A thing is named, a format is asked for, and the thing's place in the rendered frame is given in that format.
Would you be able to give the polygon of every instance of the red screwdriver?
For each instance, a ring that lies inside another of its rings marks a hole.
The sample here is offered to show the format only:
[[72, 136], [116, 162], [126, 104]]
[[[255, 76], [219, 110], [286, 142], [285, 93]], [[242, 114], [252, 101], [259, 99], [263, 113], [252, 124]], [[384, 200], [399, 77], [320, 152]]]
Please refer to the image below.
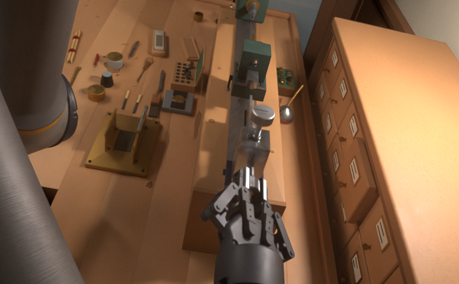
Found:
[[93, 67], [93, 71], [95, 71], [95, 67], [96, 67], [96, 63], [98, 62], [98, 54], [96, 54], [96, 57], [95, 57], [95, 64], [94, 64], [94, 67]]

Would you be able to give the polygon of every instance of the drawer label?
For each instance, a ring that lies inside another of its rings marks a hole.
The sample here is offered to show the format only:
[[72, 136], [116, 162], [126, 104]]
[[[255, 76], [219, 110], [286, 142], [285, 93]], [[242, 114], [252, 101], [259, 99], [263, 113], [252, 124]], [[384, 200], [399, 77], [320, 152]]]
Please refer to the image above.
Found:
[[384, 251], [385, 248], [387, 248], [389, 245], [389, 241], [387, 240], [387, 234], [385, 233], [383, 217], [378, 220], [378, 223], [375, 227], [377, 228], [378, 241], [381, 244], [381, 250]]
[[321, 94], [321, 100], [324, 98], [324, 86], [321, 84], [321, 87], [319, 88], [319, 93]]
[[345, 207], [343, 206], [343, 201], [341, 202], [341, 213], [343, 213], [343, 223], [347, 223], [347, 216], [345, 215]]
[[345, 85], [345, 79], [341, 80], [340, 91], [341, 91], [341, 98], [345, 99], [345, 95], [347, 95], [347, 86]]
[[352, 175], [352, 182], [354, 183], [354, 186], [355, 186], [357, 181], [359, 180], [359, 170], [357, 168], [356, 158], [354, 158], [351, 163], [351, 175]]
[[333, 166], [335, 167], [335, 174], [336, 174], [338, 168], [340, 167], [340, 163], [338, 161], [338, 153], [336, 150], [335, 150], [335, 153], [333, 154]]
[[352, 257], [352, 270], [354, 271], [354, 280], [358, 283], [361, 279], [361, 267], [359, 266], [359, 258], [356, 255]]
[[338, 63], [338, 56], [337, 56], [336, 50], [333, 52], [333, 56], [331, 56], [331, 60], [333, 60], [333, 66], [336, 67]]
[[352, 115], [352, 118], [349, 121], [349, 126], [351, 127], [352, 138], [354, 138], [354, 136], [356, 136], [356, 133], [358, 131], [355, 115]]
[[326, 132], [329, 133], [329, 130], [331, 130], [331, 119], [329, 119], [329, 114], [326, 116]]

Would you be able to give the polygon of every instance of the wall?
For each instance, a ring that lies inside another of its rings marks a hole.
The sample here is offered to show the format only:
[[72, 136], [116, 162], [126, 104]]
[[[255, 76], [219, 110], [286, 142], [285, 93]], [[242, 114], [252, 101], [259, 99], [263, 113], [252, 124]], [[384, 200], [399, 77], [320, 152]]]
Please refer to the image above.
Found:
[[268, 8], [296, 14], [302, 54], [312, 33], [321, 2], [322, 0], [270, 0], [268, 4]]
[[459, 60], [459, 0], [396, 0], [413, 32], [447, 43]]

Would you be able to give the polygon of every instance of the cabinet top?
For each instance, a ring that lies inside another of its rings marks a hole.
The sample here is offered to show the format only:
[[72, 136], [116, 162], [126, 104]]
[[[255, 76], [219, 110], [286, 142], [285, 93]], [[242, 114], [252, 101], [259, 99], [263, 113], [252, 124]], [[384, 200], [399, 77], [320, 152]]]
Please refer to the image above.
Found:
[[406, 279], [459, 283], [459, 61], [436, 40], [333, 28]]

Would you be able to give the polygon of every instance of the wooden table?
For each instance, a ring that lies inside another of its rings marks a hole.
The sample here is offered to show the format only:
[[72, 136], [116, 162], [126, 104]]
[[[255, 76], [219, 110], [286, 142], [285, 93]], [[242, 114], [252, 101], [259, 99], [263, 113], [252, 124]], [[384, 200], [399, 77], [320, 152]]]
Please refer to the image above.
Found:
[[[73, 32], [80, 29], [83, 34], [74, 63], [65, 63], [63, 68], [65, 76], [70, 78], [77, 66], [82, 67], [73, 85], [78, 127], [71, 139], [31, 154], [30, 160], [41, 185], [59, 190], [51, 208], [87, 284], [213, 282], [215, 255], [183, 250], [182, 243], [203, 135], [197, 131], [200, 126], [196, 115], [205, 112], [206, 79], [216, 72], [212, 64], [215, 20], [220, 7], [230, 4], [218, 0], [79, 2]], [[204, 13], [203, 22], [193, 20], [196, 11]], [[293, 70], [298, 74], [297, 82], [305, 84], [294, 14], [270, 9], [268, 15], [265, 22], [268, 38], [275, 39], [268, 44], [275, 46], [277, 66]], [[154, 29], [165, 31], [169, 37], [169, 56], [155, 58], [136, 83], [145, 59], [150, 56]], [[138, 117], [138, 112], [132, 114], [136, 97], [143, 96], [139, 109], [149, 104], [160, 70], [167, 73], [165, 89], [168, 89], [171, 78], [168, 73], [174, 62], [185, 60], [179, 44], [181, 36], [194, 36], [199, 48], [206, 46], [207, 68], [202, 86], [195, 93], [193, 115], [160, 113], [160, 133], [146, 178], [85, 168], [89, 150], [108, 111], [117, 108], [119, 114]], [[133, 58], [127, 60], [137, 40], [140, 45]], [[103, 56], [111, 51], [123, 54], [124, 68], [113, 74], [114, 86], [107, 89], [105, 100], [90, 102], [86, 88], [99, 82], [101, 72], [106, 70]], [[100, 60], [93, 71], [97, 53]], [[121, 110], [126, 90], [131, 94], [126, 108]], [[287, 201], [284, 220], [296, 251], [296, 258], [285, 264], [286, 281], [336, 283], [306, 88], [300, 97], [292, 103], [294, 123], [277, 125], [274, 134], [281, 133], [276, 137], [279, 146], [275, 153], [282, 152], [282, 162], [276, 166], [283, 168], [277, 180], [282, 193], [277, 199]], [[277, 97], [272, 107], [278, 109], [288, 99]]]

